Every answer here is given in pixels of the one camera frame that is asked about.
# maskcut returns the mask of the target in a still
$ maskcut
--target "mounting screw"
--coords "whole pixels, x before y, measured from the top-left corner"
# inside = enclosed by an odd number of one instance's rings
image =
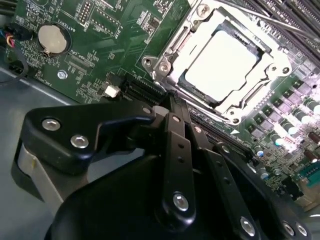
[[[178,117],[176,117],[176,116],[173,116],[173,120],[175,120],[178,123],[180,122],[180,119]]]
[[[207,4],[200,4],[196,13],[200,18],[205,19],[210,15],[210,7]]]
[[[296,225],[296,227],[298,228],[299,232],[300,232],[303,236],[305,236],[305,237],[308,236],[307,230],[306,230],[303,226],[301,226],[301,224],[296,223],[295,225]]]
[[[170,66],[168,63],[163,61],[160,63],[159,70],[163,73],[167,73],[170,70]]]
[[[142,110],[143,110],[146,114],[151,114],[151,110],[148,109],[148,108],[146,108],[146,107],[144,107]]]
[[[227,154],[230,153],[229,148],[227,148],[226,146],[222,146],[223,151],[225,151]]]
[[[89,141],[85,136],[75,135],[70,140],[72,146],[77,149],[85,149],[89,146]]]
[[[65,70],[59,70],[57,76],[59,79],[67,79],[68,73]]]
[[[254,228],[254,226],[252,225],[252,223],[246,219],[244,216],[241,217],[240,219],[240,223],[241,223],[241,227],[243,228],[243,230],[251,237],[253,237],[254,235],[256,235],[256,230]]]
[[[287,222],[284,221],[284,222],[282,222],[282,224],[288,234],[290,234],[291,236],[295,235],[295,231],[292,229],[292,227]]]
[[[202,132],[201,128],[198,126],[195,126],[194,129],[198,134],[200,134]]]
[[[48,131],[57,131],[60,129],[61,125],[57,120],[48,118],[42,121],[42,127]]]
[[[174,205],[182,212],[185,212],[189,208],[188,200],[181,193],[176,193],[173,196]]]

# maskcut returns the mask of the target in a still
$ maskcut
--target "cable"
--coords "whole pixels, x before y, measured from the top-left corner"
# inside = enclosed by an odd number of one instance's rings
[[[273,18],[271,18],[271,17],[269,17],[269,16],[265,16],[265,15],[263,15],[263,14],[260,14],[260,13],[258,13],[258,12],[252,11],[252,10],[250,10],[250,9],[247,9],[247,8],[245,8],[245,7],[242,7],[242,6],[238,5],[238,4],[229,2],[229,1],[227,1],[227,0],[215,0],[215,1],[216,1],[216,2],[219,2],[219,3],[222,3],[222,4],[225,4],[225,5],[228,5],[228,6],[230,6],[230,7],[233,7],[233,8],[235,8],[235,9],[238,9],[238,10],[240,10],[240,11],[242,11],[242,12],[245,12],[245,13],[248,13],[248,14],[251,14],[251,15],[254,15],[254,16],[257,16],[257,17],[265,20],[266,22],[272,23],[272,24],[274,24],[274,25],[281,26],[282,28],[284,28],[284,29],[286,29],[286,30],[288,30],[288,31],[294,32],[294,33],[297,34],[297,35],[300,35],[300,36],[302,36],[302,37],[305,37],[305,38],[308,38],[308,39],[310,39],[310,40],[313,40],[313,41],[315,41],[316,43],[320,43],[320,38],[318,38],[317,36],[315,36],[315,35],[313,35],[313,34],[310,34],[310,33],[306,32],[306,31],[303,31],[303,30],[301,30],[301,29],[299,29],[299,28],[296,28],[296,27],[294,27],[294,26],[291,26],[291,25],[289,25],[289,24],[286,24],[286,23],[284,23],[284,22],[282,22],[282,21],[273,19]]]
[[[16,47],[13,47],[12,50],[14,51],[14,53],[17,56],[18,60],[22,63],[23,70],[14,79],[7,80],[7,81],[1,81],[0,82],[0,87],[4,87],[4,86],[10,85],[10,84],[17,83],[20,79],[24,78],[27,75],[28,71],[29,71],[29,65],[27,63],[27,60],[26,60],[25,55],[23,54],[23,52],[21,50],[19,50],[18,48],[16,48]]]
[[[8,35],[6,36],[6,43],[11,47],[14,48],[15,47],[15,43],[13,42],[13,35]]]

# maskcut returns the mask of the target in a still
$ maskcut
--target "motherboard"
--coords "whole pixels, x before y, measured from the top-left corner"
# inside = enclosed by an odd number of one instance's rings
[[[233,0],[320,36],[316,0]],[[320,204],[319,43],[215,0],[19,0],[28,76],[82,103],[186,99],[279,195]],[[19,70],[15,53],[6,59]]]

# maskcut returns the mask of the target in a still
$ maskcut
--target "capacitor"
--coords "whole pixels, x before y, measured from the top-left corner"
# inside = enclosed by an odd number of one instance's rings
[[[314,132],[310,132],[308,134],[308,138],[310,138],[315,144],[320,145],[320,136]]]
[[[283,144],[285,144],[285,140],[276,133],[271,135],[270,139],[274,142],[276,146],[282,146]]]
[[[318,158],[316,155],[314,155],[311,151],[309,150],[305,150],[304,153],[303,153],[310,162],[312,162],[313,164],[318,162]]]
[[[312,119],[309,115],[307,115],[303,111],[298,111],[294,116],[303,124],[310,123]]]
[[[264,153],[264,151],[262,150],[261,146],[257,145],[257,146],[255,146],[253,149],[254,149],[255,154],[256,154],[259,158],[262,158],[262,157],[265,155],[265,153]]]
[[[282,127],[287,131],[289,135],[295,135],[298,132],[298,128],[293,126],[290,122],[282,124]]]
[[[320,115],[320,104],[317,101],[310,101],[306,104],[306,106],[315,114]]]
[[[269,173],[267,172],[265,167],[259,168],[257,174],[262,180],[266,180],[269,178]]]

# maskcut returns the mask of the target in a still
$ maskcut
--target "gray metal panel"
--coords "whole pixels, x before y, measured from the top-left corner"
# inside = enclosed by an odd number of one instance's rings
[[[12,77],[0,67],[0,82]],[[34,108],[70,104],[76,103],[32,79],[0,87],[0,240],[44,239],[53,220],[49,208],[14,183],[11,166],[25,114]],[[142,150],[136,150],[130,156],[96,162],[88,179],[92,182],[141,155]]]

